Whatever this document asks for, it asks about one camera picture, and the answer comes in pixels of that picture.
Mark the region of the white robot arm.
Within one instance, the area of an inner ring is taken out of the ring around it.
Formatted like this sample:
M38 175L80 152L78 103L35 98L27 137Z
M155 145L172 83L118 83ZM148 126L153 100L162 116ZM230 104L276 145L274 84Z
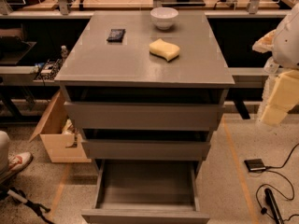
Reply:
M278 27L254 43L252 49L272 56L263 70L269 74L263 89L257 124L270 130L299 104L299 4Z

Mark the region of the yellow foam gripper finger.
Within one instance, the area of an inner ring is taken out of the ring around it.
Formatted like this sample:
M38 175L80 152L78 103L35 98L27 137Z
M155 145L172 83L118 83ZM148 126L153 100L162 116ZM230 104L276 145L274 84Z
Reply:
M299 71L288 70L269 78L266 88L259 121L263 125L278 126L299 104Z

